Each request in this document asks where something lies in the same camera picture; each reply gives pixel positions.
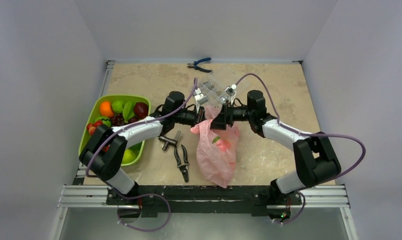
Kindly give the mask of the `pink plastic bag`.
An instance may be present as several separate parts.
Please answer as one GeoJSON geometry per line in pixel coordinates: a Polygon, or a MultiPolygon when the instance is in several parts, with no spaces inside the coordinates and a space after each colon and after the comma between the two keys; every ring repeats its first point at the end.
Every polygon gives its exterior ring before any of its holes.
{"type": "Polygon", "coordinates": [[[239,127],[235,124],[225,130],[210,129],[220,110],[217,106],[207,105],[204,111],[206,119],[190,130],[199,136],[196,159],[203,177],[225,189],[235,173],[239,127]]]}

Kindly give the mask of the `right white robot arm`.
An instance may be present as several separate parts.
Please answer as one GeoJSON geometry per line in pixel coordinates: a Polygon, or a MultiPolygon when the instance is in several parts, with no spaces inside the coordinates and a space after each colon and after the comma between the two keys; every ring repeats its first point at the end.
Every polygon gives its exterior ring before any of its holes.
{"type": "Polygon", "coordinates": [[[224,103],[212,120],[212,130],[225,130],[234,122],[247,121],[257,135],[278,142],[294,154],[295,170],[271,181],[270,199],[280,204],[289,194],[314,187],[341,173],[341,166],[328,137],[318,134],[293,132],[269,114],[266,100],[259,90],[247,93],[247,104],[233,106],[224,103]]]}

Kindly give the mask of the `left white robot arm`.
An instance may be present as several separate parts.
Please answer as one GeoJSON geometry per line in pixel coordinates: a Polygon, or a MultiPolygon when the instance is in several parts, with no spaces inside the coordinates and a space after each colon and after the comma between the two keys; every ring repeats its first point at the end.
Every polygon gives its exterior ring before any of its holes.
{"type": "Polygon", "coordinates": [[[164,104],[142,120],[119,127],[98,126],[81,150],[80,162],[115,188],[121,201],[133,204],[138,198],[137,183],[121,168],[125,150],[168,133],[176,124],[193,127],[205,120],[204,108],[196,103],[191,109],[187,101],[183,93],[172,91],[164,104]]]}

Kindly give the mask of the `fake dark red plum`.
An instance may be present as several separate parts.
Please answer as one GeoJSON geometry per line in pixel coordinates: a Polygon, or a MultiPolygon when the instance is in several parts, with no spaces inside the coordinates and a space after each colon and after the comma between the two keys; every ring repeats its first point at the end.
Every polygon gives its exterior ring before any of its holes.
{"type": "Polygon", "coordinates": [[[134,116],[144,119],[149,115],[149,106],[144,102],[137,102],[133,107],[134,116]]]}

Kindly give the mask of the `fake green apple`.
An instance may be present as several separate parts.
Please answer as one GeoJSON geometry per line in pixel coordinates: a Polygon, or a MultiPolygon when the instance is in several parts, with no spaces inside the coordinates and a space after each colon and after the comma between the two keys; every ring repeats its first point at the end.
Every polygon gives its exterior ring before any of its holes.
{"type": "Polygon", "coordinates": [[[137,158],[137,154],[131,150],[131,149],[126,149],[123,158],[122,158],[122,165],[129,165],[132,164],[137,158]]]}

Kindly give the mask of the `fake orange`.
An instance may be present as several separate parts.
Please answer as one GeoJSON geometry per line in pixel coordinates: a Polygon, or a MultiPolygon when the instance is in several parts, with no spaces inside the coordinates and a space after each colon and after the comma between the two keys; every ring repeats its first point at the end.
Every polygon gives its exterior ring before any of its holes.
{"type": "Polygon", "coordinates": [[[110,101],[103,101],[99,106],[99,113],[108,118],[114,116],[114,111],[112,110],[112,103],[110,101]]]}

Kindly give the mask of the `clear compartment screw box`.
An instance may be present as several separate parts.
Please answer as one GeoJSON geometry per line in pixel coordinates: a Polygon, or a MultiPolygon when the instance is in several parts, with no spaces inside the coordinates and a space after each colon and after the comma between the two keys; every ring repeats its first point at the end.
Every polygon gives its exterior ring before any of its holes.
{"type": "Polygon", "coordinates": [[[207,101],[201,106],[214,106],[220,109],[221,105],[226,100],[230,101],[231,98],[225,93],[225,89],[234,85],[241,76],[242,74],[227,66],[222,66],[206,74],[198,81],[198,87],[207,98],[207,101]]]}

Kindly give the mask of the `dark metal clamp tool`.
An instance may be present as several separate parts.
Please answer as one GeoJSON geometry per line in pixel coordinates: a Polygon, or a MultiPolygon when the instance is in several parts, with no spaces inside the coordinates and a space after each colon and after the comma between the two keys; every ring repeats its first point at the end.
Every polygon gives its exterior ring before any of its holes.
{"type": "Polygon", "coordinates": [[[178,130],[174,138],[169,138],[165,135],[159,136],[158,139],[163,143],[162,150],[166,152],[169,147],[176,147],[180,138],[181,131],[178,130]]]}

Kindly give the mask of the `blue handled pliers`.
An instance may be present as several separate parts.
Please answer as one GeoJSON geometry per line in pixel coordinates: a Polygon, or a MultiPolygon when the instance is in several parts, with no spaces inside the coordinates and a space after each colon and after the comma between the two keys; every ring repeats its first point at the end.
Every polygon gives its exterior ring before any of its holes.
{"type": "Polygon", "coordinates": [[[191,69],[195,69],[195,70],[203,72],[203,73],[211,73],[212,72],[211,69],[205,69],[200,66],[201,63],[210,62],[210,61],[211,61],[210,57],[202,58],[202,59],[194,61],[193,63],[188,63],[187,67],[191,68],[191,69]]]}

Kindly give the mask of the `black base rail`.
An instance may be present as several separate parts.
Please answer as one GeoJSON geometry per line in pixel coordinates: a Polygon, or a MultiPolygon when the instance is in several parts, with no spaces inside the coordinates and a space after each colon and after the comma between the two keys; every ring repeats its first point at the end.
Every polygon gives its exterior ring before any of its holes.
{"type": "Polygon", "coordinates": [[[106,203],[110,206],[135,207],[143,218],[159,213],[250,214],[253,217],[286,218],[291,207],[300,207],[300,193],[276,195],[267,185],[140,185],[120,196],[110,189],[106,203]]]}

